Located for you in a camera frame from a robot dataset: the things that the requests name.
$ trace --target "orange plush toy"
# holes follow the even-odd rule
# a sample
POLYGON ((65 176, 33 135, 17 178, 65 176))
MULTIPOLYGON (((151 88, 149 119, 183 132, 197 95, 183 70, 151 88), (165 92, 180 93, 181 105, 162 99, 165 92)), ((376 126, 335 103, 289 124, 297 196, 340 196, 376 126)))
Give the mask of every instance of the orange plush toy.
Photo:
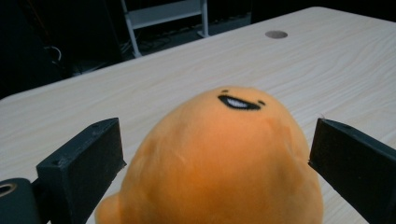
POLYGON ((321 223, 304 134, 265 92, 222 87, 180 105, 137 150, 99 224, 321 223))

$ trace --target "light wood tabletop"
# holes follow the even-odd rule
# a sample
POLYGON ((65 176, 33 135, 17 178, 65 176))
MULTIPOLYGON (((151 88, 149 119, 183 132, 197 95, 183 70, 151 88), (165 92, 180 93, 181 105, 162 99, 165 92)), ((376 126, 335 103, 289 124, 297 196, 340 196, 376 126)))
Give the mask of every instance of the light wood tabletop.
MULTIPOLYGON (((311 7, 1 100, 0 179, 35 180, 40 161, 90 124, 110 118, 120 118, 129 163, 165 114, 224 85, 274 95, 309 145, 324 117, 396 147, 396 23, 311 7), (270 31, 288 36, 270 38, 270 31)), ((120 188, 125 172, 106 195, 120 188)), ((323 223, 367 223, 326 181, 320 183, 323 223)))

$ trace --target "gudetama plush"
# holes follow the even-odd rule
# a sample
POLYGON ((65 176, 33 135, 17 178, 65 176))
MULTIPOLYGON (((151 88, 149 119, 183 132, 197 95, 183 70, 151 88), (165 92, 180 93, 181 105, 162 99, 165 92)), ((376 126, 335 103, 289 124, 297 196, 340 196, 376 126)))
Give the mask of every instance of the gudetama plush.
POLYGON ((304 134, 265 92, 222 87, 161 120, 136 151, 99 224, 321 223, 304 134))

